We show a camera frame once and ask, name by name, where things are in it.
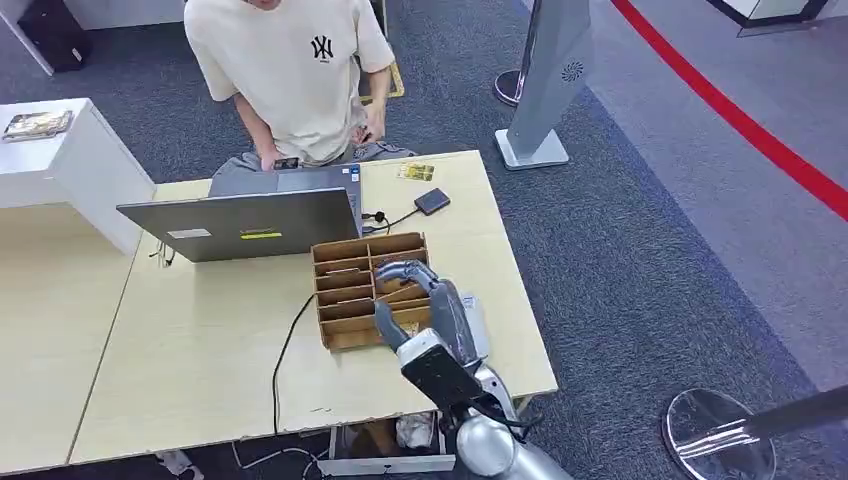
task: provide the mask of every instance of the white t-shirt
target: white t-shirt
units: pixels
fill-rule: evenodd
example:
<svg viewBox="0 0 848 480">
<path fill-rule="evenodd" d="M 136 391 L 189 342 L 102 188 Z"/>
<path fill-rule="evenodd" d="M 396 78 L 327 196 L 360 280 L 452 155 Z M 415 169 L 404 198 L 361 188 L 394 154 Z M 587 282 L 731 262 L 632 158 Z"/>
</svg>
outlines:
<svg viewBox="0 0 848 480">
<path fill-rule="evenodd" d="M 320 165 L 364 124 L 360 69 L 394 54 L 368 0 L 283 0 L 265 11 L 243 0 L 189 0 L 185 29 L 212 98 L 241 93 L 277 149 Z"/>
</svg>

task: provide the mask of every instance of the man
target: man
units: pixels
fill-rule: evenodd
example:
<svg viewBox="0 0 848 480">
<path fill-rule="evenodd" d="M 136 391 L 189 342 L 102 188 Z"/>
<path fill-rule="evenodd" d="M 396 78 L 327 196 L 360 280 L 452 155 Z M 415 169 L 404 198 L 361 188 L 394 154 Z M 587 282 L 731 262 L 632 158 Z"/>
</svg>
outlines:
<svg viewBox="0 0 848 480">
<path fill-rule="evenodd" d="M 412 155 L 375 143 L 394 54 L 368 0 L 189 0 L 185 29 L 212 98 L 234 98 L 256 148 L 223 170 Z M 368 75 L 367 107 L 355 56 Z"/>
</svg>

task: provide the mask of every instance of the gray carpet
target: gray carpet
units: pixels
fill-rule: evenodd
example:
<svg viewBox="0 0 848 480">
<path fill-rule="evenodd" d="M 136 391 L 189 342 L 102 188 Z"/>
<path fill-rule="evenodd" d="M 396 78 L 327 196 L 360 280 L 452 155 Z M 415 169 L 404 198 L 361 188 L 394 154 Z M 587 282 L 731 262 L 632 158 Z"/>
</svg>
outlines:
<svg viewBox="0 0 848 480">
<path fill-rule="evenodd" d="M 658 430 L 679 391 L 716 388 L 755 410 L 816 391 L 589 90 L 557 129 L 569 165 L 503 168 L 493 132 L 511 111 L 490 89 L 522 48 L 527 19 L 517 1 L 396 0 L 389 8 L 407 87 L 390 101 L 389 140 L 422 153 L 481 151 L 561 386 L 533 404 L 546 421 L 532 441 L 577 479 L 679 478 Z M 157 181 L 209 175 L 247 147 L 231 109 L 206 98 L 178 27 L 101 32 L 97 40 L 106 46 L 85 71 L 15 84 L 0 101 L 93 97 Z M 243 447 L 258 455 L 274 443 Z M 841 426 L 787 435 L 777 451 L 781 479 L 848 478 Z M 189 455 L 208 478 L 292 479 L 303 465 L 275 459 L 240 472 L 226 445 Z M 168 476 L 136 458 L 22 478 Z"/>
<path fill-rule="evenodd" d="M 740 39 L 704 0 L 633 3 L 752 118 L 846 185 L 848 63 L 836 58 L 848 58 L 848 18 Z M 592 91 L 813 383 L 848 383 L 848 222 L 695 95 L 608 0 L 591 7 Z"/>
</svg>

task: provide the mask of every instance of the gray shorts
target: gray shorts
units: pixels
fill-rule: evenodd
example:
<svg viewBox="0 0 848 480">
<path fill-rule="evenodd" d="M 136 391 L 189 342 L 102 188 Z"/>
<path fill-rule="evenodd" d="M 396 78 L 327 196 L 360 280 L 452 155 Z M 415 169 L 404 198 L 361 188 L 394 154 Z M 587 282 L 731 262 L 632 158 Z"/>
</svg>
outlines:
<svg viewBox="0 0 848 480">
<path fill-rule="evenodd" d="M 349 147 L 345 153 L 339 155 L 335 160 L 323 165 L 340 165 L 343 163 L 370 162 L 371 160 L 390 160 L 394 158 L 414 157 L 417 155 L 412 150 L 395 147 L 386 142 L 373 142 Z M 226 175 L 236 172 L 261 172 L 262 162 L 259 155 L 254 152 L 243 153 L 241 157 L 231 157 L 224 162 L 215 172 L 215 175 Z"/>
</svg>

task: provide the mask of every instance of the ny logo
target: ny logo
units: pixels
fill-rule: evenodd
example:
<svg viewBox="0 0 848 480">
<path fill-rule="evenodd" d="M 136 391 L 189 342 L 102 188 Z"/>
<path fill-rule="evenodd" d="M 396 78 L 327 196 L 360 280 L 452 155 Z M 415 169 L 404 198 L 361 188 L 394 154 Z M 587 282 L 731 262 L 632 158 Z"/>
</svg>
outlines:
<svg viewBox="0 0 848 480">
<path fill-rule="evenodd" d="M 333 41 L 327 38 L 326 35 L 316 36 L 312 40 L 312 49 L 315 50 L 315 58 L 321 55 L 320 62 L 328 63 L 327 57 L 333 58 Z"/>
</svg>

